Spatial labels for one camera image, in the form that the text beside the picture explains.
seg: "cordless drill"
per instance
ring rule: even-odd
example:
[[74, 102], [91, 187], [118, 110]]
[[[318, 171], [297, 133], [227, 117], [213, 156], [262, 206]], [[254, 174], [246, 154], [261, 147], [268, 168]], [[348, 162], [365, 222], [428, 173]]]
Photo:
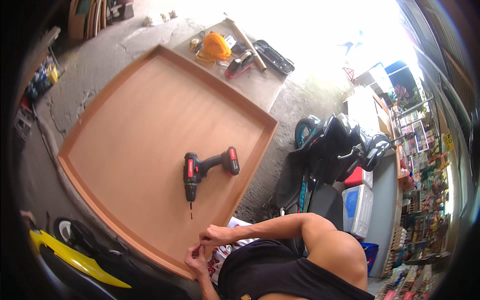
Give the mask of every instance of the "cordless drill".
[[222, 164], [223, 168], [231, 175], [240, 173], [240, 165], [237, 157], [237, 150], [234, 147], [228, 147], [224, 153], [207, 158], [204, 161], [198, 159], [196, 153], [189, 152], [185, 154], [185, 165], [183, 166], [183, 182], [185, 183], [185, 195], [190, 202], [190, 218], [192, 215], [192, 202], [195, 201], [197, 183], [207, 176], [211, 167]]

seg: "hand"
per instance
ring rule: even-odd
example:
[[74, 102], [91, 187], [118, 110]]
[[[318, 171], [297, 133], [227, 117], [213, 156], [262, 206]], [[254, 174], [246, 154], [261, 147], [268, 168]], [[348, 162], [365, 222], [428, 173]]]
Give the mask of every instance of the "hand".
[[234, 228], [210, 225], [199, 233], [198, 238], [203, 246], [225, 246], [238, 240]]
[[205, 246], [200, 243], [187, 249], [183, 262], [197, 275], [208, 275], [207, 259], [205, 257]]

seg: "scooter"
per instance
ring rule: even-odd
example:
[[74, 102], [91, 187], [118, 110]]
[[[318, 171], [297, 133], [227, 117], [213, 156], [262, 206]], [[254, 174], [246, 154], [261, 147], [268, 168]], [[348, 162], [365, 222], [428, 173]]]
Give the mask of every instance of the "scooter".
[[189, 300], [187, 292], [140, 269], [125, 251], [100, 244], [82, 222], [57, 218], [53, 234], [29, 221], [30, 238], [38, 260], [64, 299], [168, 299]]
[[[343, 113], [332, 114], [326, 122], [309, 115], [297, 123], [297, 149], [287, 155], [270, 206], [277, 216], [316, 213], [343, 231], [343, 198], [332, 184], [347, 179], [356, 167], [372, 171], [389, 149], [396, 149], [397, 140], [414, 136], [411, 132], [391, 141]], [[304, 254], [301, 239], [287, 243], [293, 252]]]

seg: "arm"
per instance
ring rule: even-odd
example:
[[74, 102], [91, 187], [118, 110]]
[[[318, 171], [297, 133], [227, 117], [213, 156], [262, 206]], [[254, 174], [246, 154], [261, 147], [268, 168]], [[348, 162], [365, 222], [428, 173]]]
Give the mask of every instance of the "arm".
[[220, 297], [213, 288], [210, 276], [208, 275], [205, 247], [200, 243], [187, 249], [184, 259], [185, 264], [197, 275], [200, 288], [202, 289], [203, 300], [220, 300]]
[[348, 283], [367, 290], [367, 260], [351, 235], [338, 231], [327, 219], [313, 214], [292, 214], [249, 226], [210, 225], [199, 235], [204, 246], [227, 245], [241, 239], [293, 239], [302, 237], [308, 260]]
[[202, 289], [202, 300], [220, 300], [220, 297], [216, 293], [212, 282], [210, 281], [208, 271], [207, 273], [198, 276], [198, 282], [200, 283], [200, 288]]

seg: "shoulder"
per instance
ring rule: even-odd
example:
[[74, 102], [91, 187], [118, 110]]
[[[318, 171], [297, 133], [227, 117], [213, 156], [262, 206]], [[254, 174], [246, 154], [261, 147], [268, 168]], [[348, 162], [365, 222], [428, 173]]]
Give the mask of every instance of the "shoulder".
[[348, 233], [330, 230], [317, 238], [308, 260], [348, 283], [366, 290], [367, 259], [360, 243]]

